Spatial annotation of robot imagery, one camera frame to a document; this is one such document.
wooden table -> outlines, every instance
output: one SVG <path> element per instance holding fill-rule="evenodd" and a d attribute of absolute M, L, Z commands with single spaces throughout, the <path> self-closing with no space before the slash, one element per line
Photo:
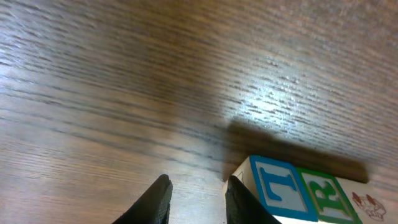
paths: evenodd
<path fill-rule="evenodd" d="M 398 209 L 398 3 L 0 2 L 0 222 L 111 223 L 160 174 L 223 223 L 260 154 Z"/>

toy block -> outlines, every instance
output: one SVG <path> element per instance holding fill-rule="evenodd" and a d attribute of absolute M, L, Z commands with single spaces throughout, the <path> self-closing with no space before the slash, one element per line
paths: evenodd
<path fill-rule="evenodd" d="M 310 197 L 292 165 L 261 156 L 249 156 L 233 175 L 281 223 L 318 221 Z"/>
<path fill-rule="evenodd" d="M 354 208 L 333 176 L 301 168 L 296 168 L 296 170 L 312 199 L 320 223 L 361 223 Z"/>
<path fill-rule="evenodd" d="M 381 198 L 367 184 L 336 178 L 363 224 L 393 224 L 394 214 L 388 211 Z"/>

wooden surface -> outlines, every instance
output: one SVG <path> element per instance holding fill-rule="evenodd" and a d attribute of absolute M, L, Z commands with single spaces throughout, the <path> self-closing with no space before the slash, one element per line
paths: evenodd
<path fill-rule="evenodd" d="M 111 223 L 160 174 L 223 223 L 249 154 L 398 210 L 394 1 L 0 2 L 0 223 Z"/>

green square border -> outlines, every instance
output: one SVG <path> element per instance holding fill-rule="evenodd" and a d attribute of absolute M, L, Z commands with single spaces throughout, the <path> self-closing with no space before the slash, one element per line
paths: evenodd
<path fill-rule="evenodd" d="M 301 180 L 303 182 L 305 190 L 307 191 L 308 195 L 311 198 L 311 203 L 313 203 L 313 207 L 315 208 L 315 211 L 316 211 L 318 217 L 320 218 L 319 219 L 320 221 L 339 223 L 339 224 L 362 224 L 362 221 L 359 219 L 358 214 L 354 210 L 354 207 L 352 206 L 351 202 L 349 202 L 348 197 L 344 193 L 343 189 L 341 188 L 340 184 L 338 183 L 338 181 L 336 180 L 335 177 L 333 177 L 332 175 L 329 175 L 329 174 L 324 174 L 324 173 L 321 173 L 321 172 L 308 170 L 308 169 L 304 169 L 304 168 L 299 168 L 299 167 L 296 167 L 296 170 L 297 170 L 297 172 L 298 172 L 298 174 L 299 174 L 299 176 L 300 176 L 300 178 L 301 178 Z M 340 218 L 333 218 L 333 217 L 329 217 L 329 216 L 326 216 L 326 215 L 320 215 L 319 211 L 317 209 L 317 206 L 315 206 L 315 202 L 314 202 L 314 198 L 312 197 L 312 193 L 308 189 L 307 183 L 304 180 L 304 177 L 303 177 L 302 173 L 312 174 L 312 175 L 315 175 L 315 176 L 324 177 L 324 178 L 332 180 L 334 185 L 336 186 L 337 190 L 340 192 L 341 199 L 343 200 L 343 202 L 345 204 L 347 204 L 348 210 L 353 214 L 354 220 L 353 221 L 348 221 L 348 220 L 342 220 Z"/>

wooden block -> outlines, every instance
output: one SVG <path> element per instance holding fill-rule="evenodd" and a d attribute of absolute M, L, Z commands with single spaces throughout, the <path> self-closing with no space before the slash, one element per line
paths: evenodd
<path fill-rule="evenodd" d="M 363 224 L 393 224 L 392 211 L 388 211 L 381 198 L 367 184 L 336 178 Z"/>
<path fill-rule="evenodd" d="M 320 223 L 361 223 L 337 180 L 328 174 L 297 168 Z"/>
<path fill-rule="evenodd" d="M 249 156 L 233 175 L 281 223 L 318 221 L 310 197 L 292 165 L 261 156 Z"/>

